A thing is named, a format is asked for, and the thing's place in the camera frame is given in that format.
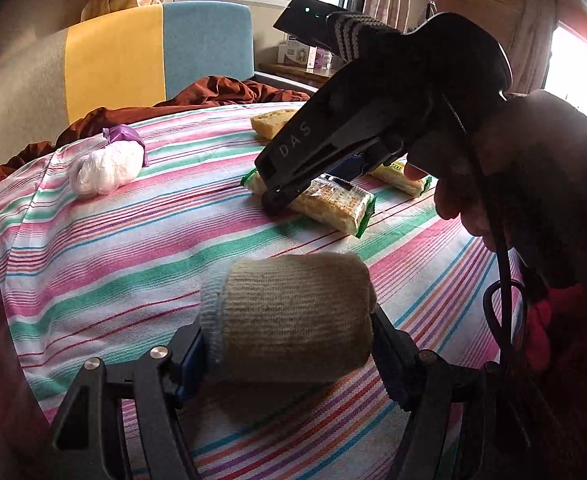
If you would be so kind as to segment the person right hand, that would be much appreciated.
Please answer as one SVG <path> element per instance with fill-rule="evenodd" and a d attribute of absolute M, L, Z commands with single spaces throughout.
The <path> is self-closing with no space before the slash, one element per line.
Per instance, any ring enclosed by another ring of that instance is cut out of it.
<path fill-rule="evenodd" d="M 471 138 L 506 242 L 548 285 L 587 284 L 587 116 L 544 90 Z"/>

